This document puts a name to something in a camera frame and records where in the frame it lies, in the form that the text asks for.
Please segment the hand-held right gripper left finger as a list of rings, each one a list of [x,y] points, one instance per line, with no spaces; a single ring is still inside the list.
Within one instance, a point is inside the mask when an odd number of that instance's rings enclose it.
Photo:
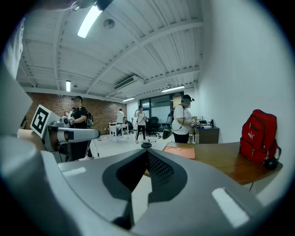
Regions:
[[[136,232],[132,192],[147,168],[147,151],[138,149],[92,161],[59,164],[66,181],[78,198],[107,226],[117,232]]]

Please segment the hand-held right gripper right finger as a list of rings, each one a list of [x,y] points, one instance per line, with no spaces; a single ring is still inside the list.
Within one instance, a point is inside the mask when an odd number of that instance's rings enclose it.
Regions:
[[[146,154],[152,191],[133,234],[251,236],[274,209],[210,165],[158,150]]]

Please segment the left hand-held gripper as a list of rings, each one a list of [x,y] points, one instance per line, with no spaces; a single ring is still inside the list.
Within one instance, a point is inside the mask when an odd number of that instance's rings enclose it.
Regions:
[[[95,129],[69,128],[67,119],[61,118],[41,104],[35,111],[30,128],[40,137],[46,151],[51,152],[57,163],[70,160],[69,145],[63,143],[85,142],[100,137],[100,132]],[[57,131],[57,149],[54,150],[50,143],[50,134]]]

